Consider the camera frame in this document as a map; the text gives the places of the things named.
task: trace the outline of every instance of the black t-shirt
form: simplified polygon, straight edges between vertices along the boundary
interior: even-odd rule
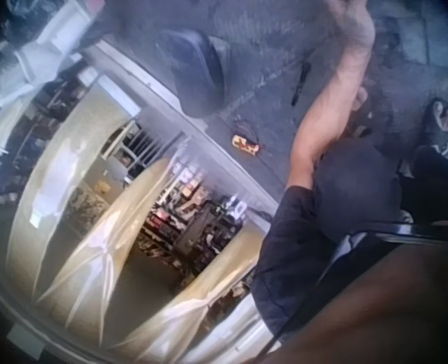
[[[337,245],[319,231],[314,206],[311,190],[287,189],[255,269],[252,295],[273,334],[299,308],[281,341],[302,328],[348,284],[395,247],[366,237],[358,248],[338,258],[330,267]]]

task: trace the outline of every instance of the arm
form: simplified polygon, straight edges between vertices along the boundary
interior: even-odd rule
[[[291,151],[288,187],[313,187],[315,163],[345,130],[374,44],[374,24],[366,8],[367,0],[326,2],[344,35],[345,48],[335,74],[299,125]]]

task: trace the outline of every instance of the man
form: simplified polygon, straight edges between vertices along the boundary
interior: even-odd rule
[[[447,362],[448,249],[366,237],[331,263],[364,222],[403,221],[402,210],[416,224],[448,220],[448,161],[438,145],[448,138],[448,104],[434,99],[425,112],[412,178],[366,138],[340,139],[375,31],[367,0],[326,2],[345,46],[299,126],[255,270],[255,303],[285,343],[264,362]]]

